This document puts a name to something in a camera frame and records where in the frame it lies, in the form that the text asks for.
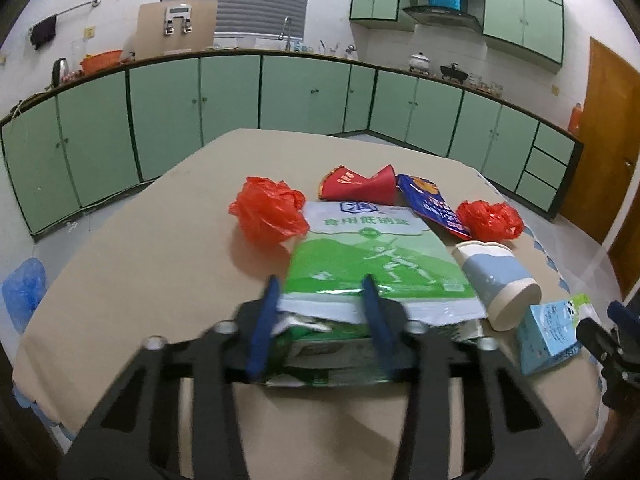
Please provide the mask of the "blue milk carton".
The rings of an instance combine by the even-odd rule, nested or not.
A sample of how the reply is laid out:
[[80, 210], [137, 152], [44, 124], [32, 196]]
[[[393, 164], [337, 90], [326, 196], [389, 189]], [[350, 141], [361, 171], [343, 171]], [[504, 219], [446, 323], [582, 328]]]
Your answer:
[[582, 350], [576, 328], [584, 318], [600, 324], [586, 294], [530, 306], [516, 329], [522, 374], [532, 376], [576, 356]]

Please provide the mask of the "red plastic bag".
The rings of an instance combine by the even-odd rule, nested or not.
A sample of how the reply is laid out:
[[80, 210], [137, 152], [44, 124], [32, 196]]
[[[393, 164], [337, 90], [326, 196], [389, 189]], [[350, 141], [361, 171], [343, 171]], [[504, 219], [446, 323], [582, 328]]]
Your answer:
[[524, 231], [524, 222], [520, 214], [506, 202], [463, 202], [458, 206], [456, 213], [473, 240], [505, 242], [516, 240]]
[[309, 224], [303, 215], [306, 197], [284, 181], [247, 177], [228, 213], [239, 222], [245, 238], [259, 246], [279, 245], [304, 236]]

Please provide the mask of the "green white salt bag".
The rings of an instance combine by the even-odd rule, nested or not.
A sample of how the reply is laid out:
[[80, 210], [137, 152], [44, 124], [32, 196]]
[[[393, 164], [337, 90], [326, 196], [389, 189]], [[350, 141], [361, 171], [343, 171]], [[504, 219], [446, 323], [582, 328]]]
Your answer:
[[278, 302], [269, 387], [343, 387], [387, 382], [375, 343], [380, 316], [364, 291], [399, 302], [408, 320], [452, 338], [480, 331], [486, 310], [445, 244], [410, 208], [367, 202], [309, 202], [309, 230], [292, 251]]

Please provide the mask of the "blue biscuit snack bag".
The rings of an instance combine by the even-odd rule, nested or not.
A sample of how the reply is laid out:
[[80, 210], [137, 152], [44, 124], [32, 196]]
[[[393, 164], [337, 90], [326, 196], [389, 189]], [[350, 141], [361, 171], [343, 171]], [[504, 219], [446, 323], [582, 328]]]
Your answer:
[[398, 174], [396, 184], [405, 202], [419, 217], [435, 222], [450, 234], [469, 240], [471, 233], [447, 204], [438, 186], [427, 179]]

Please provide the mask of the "green lower kitchen cabinets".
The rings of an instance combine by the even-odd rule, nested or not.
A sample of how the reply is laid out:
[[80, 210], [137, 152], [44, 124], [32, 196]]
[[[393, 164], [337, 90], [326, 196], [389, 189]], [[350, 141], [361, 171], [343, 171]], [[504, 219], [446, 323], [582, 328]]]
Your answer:
[[304, 54], [186, 55], [109, 68], [19, 102], [1, 151], [32, 236], [141, 188], [235, 129], [367, 133], [475, 168], [546, 218], [582, 142], [463, 84]]

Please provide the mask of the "blue white paper cup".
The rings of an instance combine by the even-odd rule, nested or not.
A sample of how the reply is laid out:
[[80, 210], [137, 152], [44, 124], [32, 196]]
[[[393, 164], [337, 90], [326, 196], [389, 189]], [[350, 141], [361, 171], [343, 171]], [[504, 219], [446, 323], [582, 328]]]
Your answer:
[[452, 255], [497, 332], [513, 330], [526, 310], [540, 303], [540, 285], [503, 244], [468, 240], [454, 246]]

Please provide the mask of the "blue plastic bag on floor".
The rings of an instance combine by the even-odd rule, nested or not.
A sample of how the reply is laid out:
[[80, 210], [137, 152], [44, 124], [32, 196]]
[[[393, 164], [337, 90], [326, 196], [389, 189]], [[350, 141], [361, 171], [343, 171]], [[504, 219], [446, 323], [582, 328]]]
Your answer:
[[37, 258], [25, 260], [2, 283], [2, 298], [17, 333], [26, 330], [29, 321], [47, 292], [47, 275]]

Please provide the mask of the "orange bottle on counter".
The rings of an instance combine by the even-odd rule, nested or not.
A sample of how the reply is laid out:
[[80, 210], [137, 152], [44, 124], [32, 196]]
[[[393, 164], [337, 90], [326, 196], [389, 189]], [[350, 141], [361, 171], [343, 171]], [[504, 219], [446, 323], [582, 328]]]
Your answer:
[[579, 132], [580, 120], [582, 119], [582, 104], [576, 103], [570, 113], [570, 122], [568, 123], [567, 131], [571, 134]]

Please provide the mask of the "black wok pan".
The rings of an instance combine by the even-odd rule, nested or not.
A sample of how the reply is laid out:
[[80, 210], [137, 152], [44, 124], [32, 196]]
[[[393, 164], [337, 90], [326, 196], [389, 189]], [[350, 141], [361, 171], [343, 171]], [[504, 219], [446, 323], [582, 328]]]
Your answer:
[[457, 81], [458, 84], [464, 84], [469, 78], [469, 74], [460, 70], [457, 63], [440, 66], [440, 73], [442, 74], [442, 79]]

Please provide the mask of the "white cooking pot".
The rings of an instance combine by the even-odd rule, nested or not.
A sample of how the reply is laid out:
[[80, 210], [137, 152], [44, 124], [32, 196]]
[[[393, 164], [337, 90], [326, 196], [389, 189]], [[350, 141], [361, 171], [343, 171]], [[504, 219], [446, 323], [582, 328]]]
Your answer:
[[430, 73], [431, 60], [422, 52], [419, 52], [410, 55], [408, 65], [410, 72], [428, 75]]

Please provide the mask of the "range hood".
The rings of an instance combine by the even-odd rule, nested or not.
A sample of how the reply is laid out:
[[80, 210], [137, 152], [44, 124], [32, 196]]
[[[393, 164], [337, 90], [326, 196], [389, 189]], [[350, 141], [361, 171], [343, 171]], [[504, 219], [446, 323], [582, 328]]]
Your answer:
[[406, 6], [402, 9], [418, 24], [425, 26], [462, 27], [481, 32], [482, 25], [472, 14], [444, 6]]

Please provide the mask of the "orange plastic basin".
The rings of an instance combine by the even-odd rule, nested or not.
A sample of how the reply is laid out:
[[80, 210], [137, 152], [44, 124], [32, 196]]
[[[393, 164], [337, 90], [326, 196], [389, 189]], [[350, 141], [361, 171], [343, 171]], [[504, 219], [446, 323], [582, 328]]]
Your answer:
[[109, 50], [93, 55], [86, 55], [80, 62], [80, 67], [85, 75], [92, 75], [100, 70], [107, 70], [120, 63], [122, 50]]

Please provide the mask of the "steel electric kettle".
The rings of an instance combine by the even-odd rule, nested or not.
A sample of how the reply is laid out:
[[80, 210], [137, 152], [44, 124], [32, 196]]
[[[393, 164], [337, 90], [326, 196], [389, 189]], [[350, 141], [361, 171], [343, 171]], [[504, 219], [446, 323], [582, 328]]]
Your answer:
[[70, 66], [68, 66], [67, 58], [58, 58], [52, 66], [51, 86], [58, 88], [61, 84], [64, 84], [65, 78], [70, 73]]

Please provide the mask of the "sink faucet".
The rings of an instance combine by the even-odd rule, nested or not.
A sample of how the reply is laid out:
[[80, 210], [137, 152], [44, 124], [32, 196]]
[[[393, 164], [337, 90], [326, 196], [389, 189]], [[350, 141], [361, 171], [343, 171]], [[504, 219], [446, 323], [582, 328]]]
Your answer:
[[284, 50], [290, 52], [292, 50], [292, 18], [287, 15], [283, 20], [282, 29], [280, 31], [279, 40], [285, 41]]

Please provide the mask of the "metal towel rail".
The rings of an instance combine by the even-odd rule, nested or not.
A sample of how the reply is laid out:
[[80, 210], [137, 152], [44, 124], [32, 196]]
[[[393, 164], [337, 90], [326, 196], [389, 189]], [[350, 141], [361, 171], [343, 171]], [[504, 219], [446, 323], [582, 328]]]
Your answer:
[[50, 18], [53, 15], [60, 16], [60, 15], [63, 15], [63, 14], [67, 14], [67, 13], [70, 13], [70, 12], [85, 8], [86, 6], [90, 6], [90, 8], [94, 9], [94, 8], [97, 8], [101, 4], [101, 2], [102, 2], [102, 0], [88, 0], [88, 1], [85, 1], [83, 3], [78, 3], [78, 4], [76, 4], [76, 6], [70, 6], [69, 8], [64, 9], [64, 10], [62, 10], [60, 12], [56, 12], [56, 13], [50, 14], [46, 18], [43, 18], [42, 20], [40, 20], [40, 22], [37, 22], [36, 24], [33, 24], [32, 27], [29, 27], [28, 32], [31, 33], [32, 29], [35, 28], [36, 25], [38, 25], [42, 21], [45, 21], [47, 18]]

